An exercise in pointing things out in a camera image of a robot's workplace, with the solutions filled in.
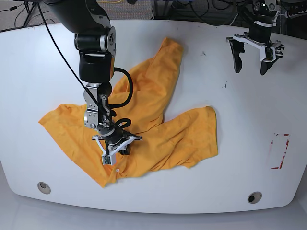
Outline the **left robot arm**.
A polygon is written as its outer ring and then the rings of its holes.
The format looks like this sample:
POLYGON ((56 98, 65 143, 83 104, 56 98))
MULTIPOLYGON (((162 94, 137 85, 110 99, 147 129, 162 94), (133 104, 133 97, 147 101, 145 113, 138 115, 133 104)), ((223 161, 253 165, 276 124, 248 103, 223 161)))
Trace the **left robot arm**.
POLYGON ((261 66, 260 74, 263 76, 283 57, 284 45, 281 41, 272 41, 272 28, 276 25, 277 17, 280 14, 280 5, 276 0, 252 0, 250 2, 253 11, 243 7, 240 14, 249 24, 249 31, 242 35, 235 34, 227 37, 229 42, 235 73, 242 69, 242 59, 240 54, 244 53, 244 45, 248 44, 258 49, 261 66))

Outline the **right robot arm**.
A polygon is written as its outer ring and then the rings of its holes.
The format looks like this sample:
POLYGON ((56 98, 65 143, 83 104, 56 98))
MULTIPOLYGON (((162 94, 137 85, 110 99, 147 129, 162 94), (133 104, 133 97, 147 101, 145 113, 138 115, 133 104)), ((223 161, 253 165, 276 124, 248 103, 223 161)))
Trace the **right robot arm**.
POLYGON ((94 136, 97 143, 105 142, 106 146, 101 148, 103 157, 109 160, 116 153, 129 155, 130 144, 141 137, 125 131, 131 124, 130 119, 113 121, 114 109, 126 106, 132 99, 133 82, 126 70, 114 66, 116 30, 109 16, 95 0, 45 0, 43 3, 74 33, 74 45, 80 57, 77 79, 87 83, 84 87, 85 126, 98 133, 94 136), (127 76, 130 89, 124 102, 109 104, 114 72, 127 76))

